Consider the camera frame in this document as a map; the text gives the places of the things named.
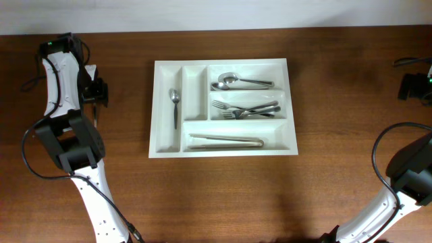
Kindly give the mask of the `steel table knife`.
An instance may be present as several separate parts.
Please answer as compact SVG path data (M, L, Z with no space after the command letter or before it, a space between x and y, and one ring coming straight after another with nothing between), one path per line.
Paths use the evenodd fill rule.
M216 136L204 134L191 134L191 138L210 140L210 143L191 145L189 149L234 149L234 148L261 148L265 142L260 138Z

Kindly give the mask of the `small steel teaspoon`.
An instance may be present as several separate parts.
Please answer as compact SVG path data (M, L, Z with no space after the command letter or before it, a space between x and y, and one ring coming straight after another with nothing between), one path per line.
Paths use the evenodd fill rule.
M181 96L180 96L180 92L176 89L171 89L169 91L169 97L171 99L171 101L174 104L174 108L173 108L173 126L174 129L177 130L178 128L178 105L181 101Z
M97 128L98 106L97 106L96 103L92 104L92 114L93 114L93 124L94 124L94 127Z

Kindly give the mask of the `steel fork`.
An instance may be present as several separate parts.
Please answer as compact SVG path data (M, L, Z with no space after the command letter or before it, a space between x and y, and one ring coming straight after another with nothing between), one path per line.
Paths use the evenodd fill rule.
M258 111L238 109L234 111L224 111L222 113L222 116L226 119L244 119L246 117L253 116L253 115L264 115L264 116L273 117L274 113L277 113L279 111L281 111L280 106L270 107L268 109L261 109Z
M230 105L230 104L228 104L228 103L224 103L224 102L222 102L222 101L217 101L217 100L213 100L213 101L211 102L211 104L212 104L212 106L214 106L215 108L222 109L222 110L228 110L228 109L242 109L241 107L233 106L233 105ZM275 117L274 114L271 114L271 113L264 113L264 114L262 114L262 116L265 116L265 117Z
M262 105L258 105L258 106L256 106L256 107L251 107L251 108L241 109L241 110L258 111L258 110L261 110L261 109L268 109L268 108L270 108L270 107L276 107L276 106L279 106L278 104L279 104L278 101L271 101L270 103L265 103L265 104L262 104Z

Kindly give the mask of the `steel tablespoon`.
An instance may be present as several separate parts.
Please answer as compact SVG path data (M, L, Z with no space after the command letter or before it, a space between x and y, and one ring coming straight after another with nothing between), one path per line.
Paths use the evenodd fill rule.
M220 74L218 77L218 81L222 82L224 84L231 84L231 83L234 83L236 81L241 81L241 82L248 82L248 83L252 83L252 84L259 84L259 85L263 85L263 86L267 86L267 87L274 87L275 86L275 83L272 81L244 79L244 78L239 77L239 75L237 75L233 72L226 72L226 73Z
M231 90L269 90L269 88L230 88L227 84L219 83L219 82L212 82L211 88L213 90L220 90L220 91L231 91Z

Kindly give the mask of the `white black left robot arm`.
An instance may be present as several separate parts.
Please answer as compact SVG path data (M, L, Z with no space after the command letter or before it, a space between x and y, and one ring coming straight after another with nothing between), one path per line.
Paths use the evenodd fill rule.
M34 126L54 164L73 181L86 207L97 242L131 242L113 202L105 176L105 145L95 119L84 105L108 104L108 85L89 64L88 47L72 33L40 45L38 54L47 77L47 106Z

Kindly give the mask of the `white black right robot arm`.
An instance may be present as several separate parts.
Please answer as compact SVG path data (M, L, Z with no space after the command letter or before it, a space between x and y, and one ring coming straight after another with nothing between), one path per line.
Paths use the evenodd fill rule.
M395 128L412 127L428 133L401 148L390 160L385 175L377 167L381 139ZM383 183L378 195L349 222L323 234L320 242L376 242L398 220L431 203L431 127L402 122L384 129L371 154L375 174Z

